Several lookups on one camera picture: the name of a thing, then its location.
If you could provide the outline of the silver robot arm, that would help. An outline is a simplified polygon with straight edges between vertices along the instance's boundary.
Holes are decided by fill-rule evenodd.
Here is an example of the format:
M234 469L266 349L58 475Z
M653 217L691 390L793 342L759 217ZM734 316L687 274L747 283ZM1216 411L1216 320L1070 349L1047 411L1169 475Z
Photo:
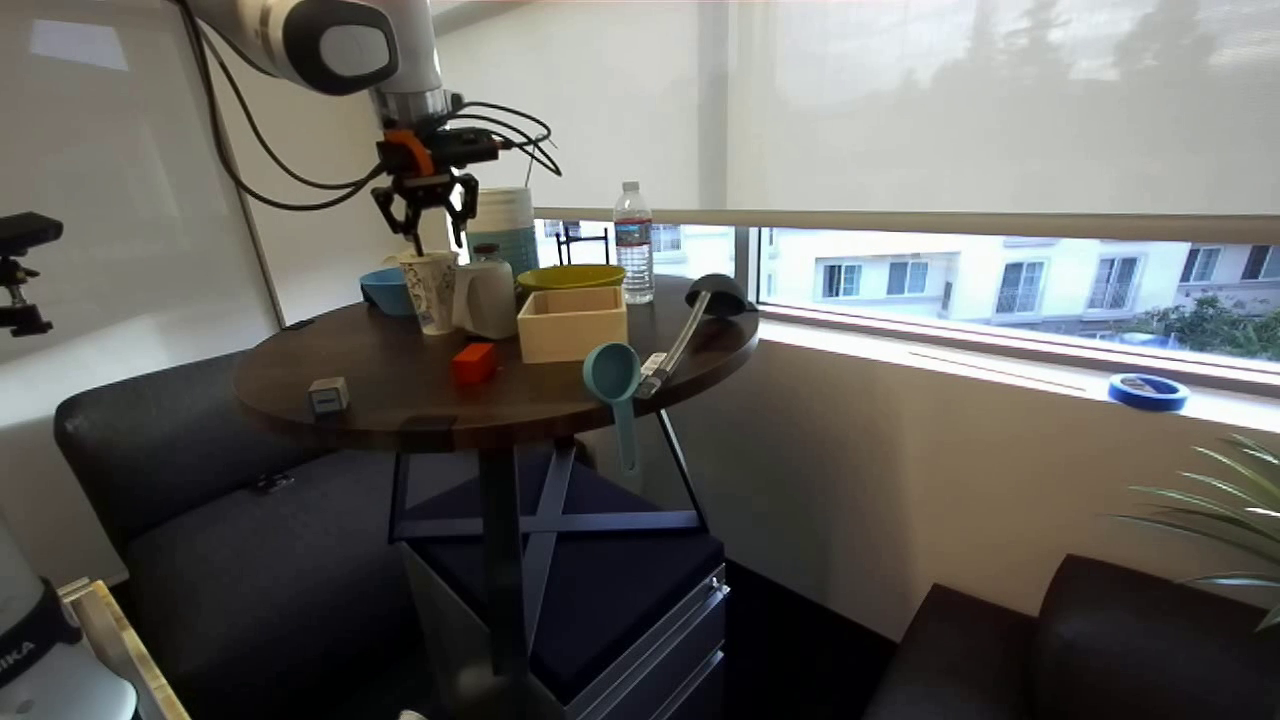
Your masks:
M381 115L372 191L383 225L411 247L419 217L444 211L453 243L475 221L472 163L502 146L456 128L464 95L444 84L433 0L182 0L198 29L212 29L248 68L321 95L369 92Z

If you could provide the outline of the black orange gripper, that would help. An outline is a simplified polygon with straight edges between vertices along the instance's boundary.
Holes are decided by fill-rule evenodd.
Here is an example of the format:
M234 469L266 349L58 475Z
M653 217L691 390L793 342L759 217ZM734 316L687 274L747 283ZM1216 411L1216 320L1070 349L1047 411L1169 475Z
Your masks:
M482 179L467 163L498 157L498 135L485 128L419 131L391 125L378 146L387 189L372 191L372 206L391 238L418 253L418 228L428 210L444 210L453 225L453 247L464 247L464 232L482 210Z

